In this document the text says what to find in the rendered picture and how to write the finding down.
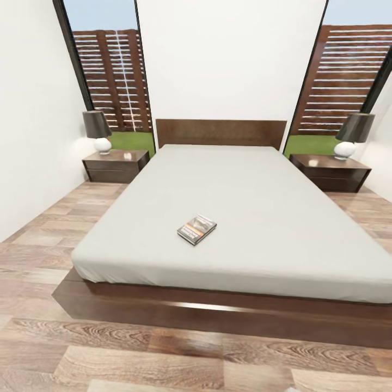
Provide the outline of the hardback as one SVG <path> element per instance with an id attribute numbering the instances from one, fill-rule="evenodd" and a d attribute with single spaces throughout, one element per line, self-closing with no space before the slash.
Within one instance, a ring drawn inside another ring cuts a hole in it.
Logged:
<path id="1" fill-rule="evenodd" d="M 177 230 L 177 233 L 193 245 L 210 233 L 217 223 L 199 214 Z"/>

